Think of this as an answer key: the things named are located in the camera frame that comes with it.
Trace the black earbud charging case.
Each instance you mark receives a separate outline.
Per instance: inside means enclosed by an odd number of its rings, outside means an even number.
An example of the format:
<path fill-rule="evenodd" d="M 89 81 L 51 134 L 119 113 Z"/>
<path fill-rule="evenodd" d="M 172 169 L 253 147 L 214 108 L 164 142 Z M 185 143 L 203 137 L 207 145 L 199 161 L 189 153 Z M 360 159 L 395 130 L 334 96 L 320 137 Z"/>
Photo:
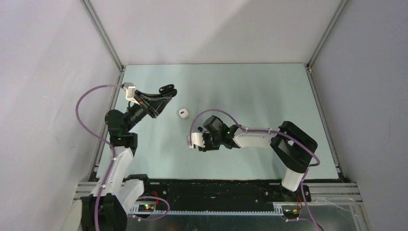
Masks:
<path fill-rule="evenodd" d="M 175 89 L 174 84 L 168 84 L 168 85 L 162 86 L 159 89 L 159 93 L 166 97 L 174 97 L 177 94 L 177 89 Z"/>

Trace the white earbud charging case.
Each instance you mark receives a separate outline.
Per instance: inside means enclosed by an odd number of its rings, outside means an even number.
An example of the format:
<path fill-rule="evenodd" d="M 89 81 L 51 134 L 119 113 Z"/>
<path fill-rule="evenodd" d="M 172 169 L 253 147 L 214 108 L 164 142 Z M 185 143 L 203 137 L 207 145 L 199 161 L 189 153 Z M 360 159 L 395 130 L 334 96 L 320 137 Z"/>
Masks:
<path fill-rule="evenodd" d="M 189 116 L 189 112 L 188 112 L 188 110 L 186 108 L 181 108 L 178 111 L 178 115 L 179 115 L 180 118 L 185 119 L 185 118 L 187 118 Z"/>

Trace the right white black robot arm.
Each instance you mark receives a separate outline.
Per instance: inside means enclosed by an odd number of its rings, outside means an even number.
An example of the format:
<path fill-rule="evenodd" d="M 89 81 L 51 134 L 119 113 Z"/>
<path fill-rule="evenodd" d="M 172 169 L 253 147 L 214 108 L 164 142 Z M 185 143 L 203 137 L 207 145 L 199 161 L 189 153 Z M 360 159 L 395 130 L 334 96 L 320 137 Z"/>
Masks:
<path fill-rule="evenodd" d="M 248 128 L 240 124 L 227 126 L 219 117 L 211 116 L 203 124 L 203 132 L 191 132 L 187 136 L 190 149 L 200 152 L 216 151 L 221 146 L 233 148 L 271 148 L 286 167 L 281 181 L 280 196 L 292 201 L 299 195 L 299 186 L 304 179 L 311 160 L 316 157 L 318 143 L 290 121 L 284 121 L 278 130 L 270 128 Z"/>

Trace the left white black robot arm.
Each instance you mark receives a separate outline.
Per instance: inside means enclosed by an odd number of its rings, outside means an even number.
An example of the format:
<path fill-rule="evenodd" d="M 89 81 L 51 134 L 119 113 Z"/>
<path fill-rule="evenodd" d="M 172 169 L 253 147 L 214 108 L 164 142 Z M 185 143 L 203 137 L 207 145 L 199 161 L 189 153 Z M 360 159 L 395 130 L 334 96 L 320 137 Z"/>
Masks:
<path fill-rule="evenodd" d="M 176 96 L 173 84 L 159 89 L 158 94 L 147 94 L 129 83 L 117 85 L 123 89 L 129 102 L 122 113 L 112 109 L 105 114 L 109 140 L 96 133 L 91 135 L 111 149 L 108 167 L 89 196 L 81 197 L 81 227 L 85 231 L 124 231 L 128 214 L 137 199 L 151 197 L 152 187 L 142 180 L 126 180 L 125 173 L 138 147 L 138 135 L 131 130 L 145 117 L 157 118 Z"/>

